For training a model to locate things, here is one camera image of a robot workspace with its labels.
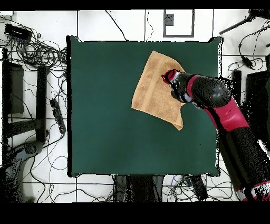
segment electronic device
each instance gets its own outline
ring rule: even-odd
[[[202,201],[207,199],[207,190],[201,176],[190,176],[189,178],[194,188],[194,194],[197,196],[198,200]]]
[[[50,104],[51,104],[51,107],[53,108],[53,116],[55,117],[55,121],[58,124],[59,131],[61,134],[65,134],[66,127],[65,127],[63,116],[61,114],[59,104],[56,101],[56,99],[50,100]]]
[[[21,27],[16,27],[10,24],[6,24],[6,28],[5,28],[5,32],[6,35],[9,35],[13,38],[18,39],[19,41],[27,41],[30,42],[31,41],[31,37],[33,32],[26,30],[24,28]]]

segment black robot arm segment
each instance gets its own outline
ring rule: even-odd
[[[223,107],[230,101],[229,89],[219,78],[198,76],[191,84],[194,101],[206,107]]]

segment black border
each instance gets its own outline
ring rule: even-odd
[[[67,175],[72,178],[72,142],[71,142],[71,41],[66,36],[66,88],[68,110],[66,115],[67,135]]]
[[[164,18],[167,15],[166,10],[164,10]],[[191,35],[166,35],[166,23],[163,20],[163,37],[164,38],[193,38],[194,37],[194,20],[195,20],[195,10],[192,10],[192,24],[191,24]]]

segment black stand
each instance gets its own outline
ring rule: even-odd
[[[241,26],[241,25],[243,25],[243,24],[245,24],[247,22],[250,22],[256,17],[260,17],[260,18],[270,20],[270,10],[268,10],[268,9],[251,9],[251,10],[248,11],[248,13],[249,13],[249,16],[246,19],[244,19],[244,20],[240,21],[239,23],[237,23],[237,24],[235,24],[233,26],[230,26],[229,28],[221,31],[219,33],[219,35],[222,35],[222,34],[228,32],[230,30],[233,30],[234,28],[237,28],[237,27],[239,27],[239,26]]]

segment power strip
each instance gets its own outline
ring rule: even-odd
[[[61,134],[65,134],[66,133],[66,127],[65,127],[63,116],[61,114],[59,104],[56,101],[56,99],[50,100],[50,104],[51,104],[51,107],[53,108],[53,116],[55,117],[55,120],[56,120],[56,122],[58,124],[59,131],[60,131]]]

